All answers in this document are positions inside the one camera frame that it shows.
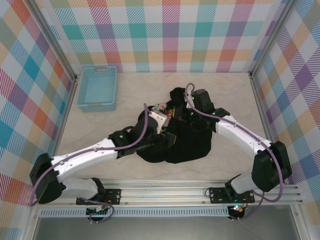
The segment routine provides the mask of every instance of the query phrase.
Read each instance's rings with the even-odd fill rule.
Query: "colorful checkered wallpaper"
[[[267,31],[265,32],[264,36],[263,36],[263,39],[262,41],[260,42],[260,45],[259,45],[259,48],[258,50],[256,51],[255,55],[254,55],[254,58],[253,58],[253,61],[251,62],[250,64],[250,67],[248,69],[248,72],[252,72],[256,62],[257,62],[257,59],[260,57],[260,54],[261,54],[261,51],[264,49],[268,39],[269,39],[269,36],[270,34],[272,33],[272,31],[274,30],[275,26],[276,26],[276,23],[282,13],[282,11],[284,10],[287,2],[289,0],[281,0],[281,3],[280,5],[278,6],[276,12],[275,12],[275,15],[273,16],[273,19],[267,29]]]
[[[120,72],[247,72],[275,2],[50,0],[82,67]]]
[[[35,158],[53,153],[72,82],[23,0],[0,0],[0,239],[15,240]]]
[[[256,83],[273,136],[286,144],[320,236],[320,0],[300,0]]]
[[[57,31],[56,26],[54,25],[53,21],[49,17],[49,13],[48,13],[47,9],[45,9],[45,6],[44,6],[42,0],[35,0],[35,2],[38,5],[38,7],[40,8],[40,11],[41,11],[42,15],[44,16],[45,20],[47,21],[48,25],[50,26],[53,35],[55,36],[56,40],[58,41],[59,46],[62,49],[62,51],[64,52],[64,54],[70,64],[70,66],[72,67],[74,73],[80,74],[81,72],[77,69],[73,58],[71,57],[64,41],[62,40],[60,34]]]

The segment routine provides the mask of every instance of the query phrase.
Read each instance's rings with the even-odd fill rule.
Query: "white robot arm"
[[[291,175],[289,158],[283,143],[279,141],[272,143],[254,134],[238,123],[234,117],[223,108],[214,108],[208,92],[204,89],[190,92],[188,100],[192,101],[192,104],[194,104],[197,110],[207,115],[220,117],[219,120],[202,116],[202,118],[208,122],[213,132],[230,139],[244,150],[249,157],[254,159],[252,172],[238,175],[225,184],[225,191],[231,202],[236,195],[255,189],[268,192],[279,184],[277,169],[264,146],[267,146],[276,155],[281,166],[283,179]],[[146,131],[141,141],[132,147],[122,149],[123,146],[132,144],[138,139],[139,135],[142,135],[146,119]],[[72,175],[95,164],[116,160],[117,158],[133,154],[137,150],[147,148],[154,144],[160,145],[161,148],[164,149],[174,144],[171,136],[160,133],[160,129],[166,121],[165,116],[150,112],[145,120],[138,121],[135,127],[116,131],[108,138],[79,151],[54,157],[49,157],[47,154],[40,155],[30,173],[33,185],[37,183],[39,177],[48,168],[54,165],[56,165],[56,167],[38,184],[35,191],[38,203],[46,204],[59,197],[82,197],[101,202],[100,198],[103,197],[104,194],[101,192],[102,184],[98,178],[77,179],[72,178]]]

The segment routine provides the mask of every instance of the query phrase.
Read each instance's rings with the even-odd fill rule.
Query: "wooden floor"
[[[170,100],[172,89],[184,88],[189,82],[195,84],[195,89],[206,89],[216,108],[226,109],[245,127],[265,136],[247,73],[119,73],[115,111],[84,113],[76,105],[76,92],[58,154],[88,147],[114,131],[134,126],[144,109],[143,103],[165,103]],[[211,152],[198,160],[179,164],[149,163],[133,154],[92,166],[75,177],[227,180],[250,172],[252,166],[253,159],[234,143],[213,134]]]

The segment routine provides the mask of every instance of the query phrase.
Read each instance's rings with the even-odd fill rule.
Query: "purple cable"
[[[87,150],[83,150],[80,152],[77,152],[71,156],[66,157],[65,159],[57,162],[56,164],[52,165],[51,167],[49,167],[44,173],[42,173],[42,175],[39,177],[39,179],[36,181],[36,183],[33,186],[32,192],[31,192],[31,196],[29,199],[29,207],[33,207],[34,205],[37,204],[37,200],[35,202],[33,202],[35,194],[36,194],[36,190],[39,187],[40,182],[42,181],[42,179],[51,171],[53,170],[55,167],[59,166],[62,163],[65,163],[67,161],[69,161],[70,159],[77,157],[79,155],[85,154],[85,153],[89,153],[89,152],[95,152],[95,151],[107,151],[107,150],[122,150],[122,149],[129,149],[131,147],[133,147],[134,145],[138,144],[142,138],[145,136],[146,131],[147,131],[147,127],[148,127],[148,107],[147,105],[144,103],[144,126],[143,126],[143,130],[141,132],[141,135],[138,137],[137,140],[135,140],[133,143],[127,145],[127,146],[115,146],[115,147],[100,147],[100,148],[91,148],[91,149],[87,149]]]
[[[227,122],[237,128],[239,128],[240,130],[242,130],[243,132],[245,132],[246,134],[248,134],[250,137],[252,137],[254,140],[256,140],[258,143],[260,143],[267,151],[268,153],[270,154],[270,156],[272,157],[273,161],[274,161],[274,164],[276,166],[276,169],[278,171],[278,176],[279,176],[279,182],[280,182],[280,190],[279,190],[279,194],[278,196],[275,198],[275,199],[268,199],[265,197],[264,194],[259,194],[255,191],[254,194],[261,197],[263,200],[266,200],[267,202],[270,202],[270,203],[275,203],[277,201],[280,200],[280,198],[282,197],[282,194],[283,194],[283,191],[284,191],[284,183],[283,183],[283,177],[282,177],[282,173],[281,173],[281,168],[280,168],[280,165],[278,163],[278,160],[276,158],[276,156],[274,155],[274,153],[269,149],[269,147],[262,141],[260,141],[259,138],[257,138],[254,134],[252,134],[250,131],[248,131],[247,129],[245,129],[244,127],[240,126],[240,125],[237,125],[235,122],[233,121],[230,121],[228,119],[225,119],[225,118],[222,118],[222,117],[219,117],[219,116],[215,116],[215,115],[211,115],[211,114],[207,114],[207,113],[204,113],[204,112],[201,112],[199,111],[198,109],[196,109],[192,104],[191,102],[189,101],[188,99],[188,87],[189,86],[192,86],[193,89],[191,90],[191,92],[193,92],[193,90],[195,89],[195,85],[193,83],[188,83],[185,87],[185,90],[184,90],[184,96],[185,96],[185,99],[187,101],[187,103],[190,105],[190,107],[198,114],[201,114],[203,116],[206,116],[206,117],[209,117],[209,118],[213,118],[213,119],[219,119],[221,121],[224,121],[224,122]]]
[[[112,212],[111,212],[110,216],[106,216],[106,217],[104,217],[103,219],[101,219],[100,221],[93,221],[93,220],[91,219],[91,216],[92,216],[93,213],[89,214],[89,220],[91,221],[91,223],[101,224],[101,223],[109,220],[109,219],[112,217],[112,215],[115,214],[115,208],[114,208],[114,206],[113,206],[112,204],[109,204],[109,203],[106,203],[106,202],[101,202],[101,201],[92,201],[92,200],[86,199],[86,198],[84,198],[84,197],[79,197],[79,199],[81,199],[81,200],[83,200],[83,201],[85,201],[85,202],[88,202],[88,203],[92,203],[92,204],[105,205],[105,206],[108,206],[109,208],[112,209]]]
[[[149,110],[149,108],[146,108],[147,109],[147,111],[148,111],[148,114],[151,114],[151,111]]]

